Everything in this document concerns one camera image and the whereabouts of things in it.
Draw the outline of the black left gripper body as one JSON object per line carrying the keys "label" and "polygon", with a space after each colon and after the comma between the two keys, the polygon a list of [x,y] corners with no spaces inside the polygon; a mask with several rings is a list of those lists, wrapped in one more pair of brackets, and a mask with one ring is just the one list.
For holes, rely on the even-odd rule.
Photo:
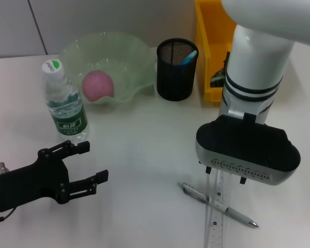
{"label": "black left gripper body", "polygon": [[61,151],[43,150],[33,164],[0,174],[0,212],[30,203],[43,197],[58,204],[69,201],[68,170]]}

